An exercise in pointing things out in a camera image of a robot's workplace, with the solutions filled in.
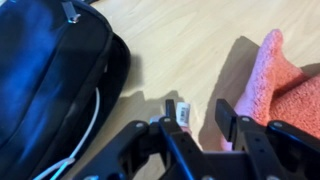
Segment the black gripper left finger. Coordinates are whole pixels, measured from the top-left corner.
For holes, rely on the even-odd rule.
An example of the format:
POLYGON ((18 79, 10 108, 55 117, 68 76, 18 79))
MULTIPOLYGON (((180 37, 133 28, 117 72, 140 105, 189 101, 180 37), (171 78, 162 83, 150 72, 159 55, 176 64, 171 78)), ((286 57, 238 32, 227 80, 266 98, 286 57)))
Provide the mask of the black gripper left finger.
POLYGON ((170 119, 176 118, 176 108, 175 108, 175 102, 173 99, 165 100, 165 114, 170 119))

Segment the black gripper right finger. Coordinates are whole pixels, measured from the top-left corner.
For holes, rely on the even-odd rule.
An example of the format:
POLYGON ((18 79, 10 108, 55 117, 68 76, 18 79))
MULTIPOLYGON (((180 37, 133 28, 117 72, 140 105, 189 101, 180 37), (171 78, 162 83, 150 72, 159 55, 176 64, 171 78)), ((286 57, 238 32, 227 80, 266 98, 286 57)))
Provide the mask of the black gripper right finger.
POLYGON ((215 121, 227 142, 234 143, 237 135, 237 113, 225 99, 216 101, 215 121))

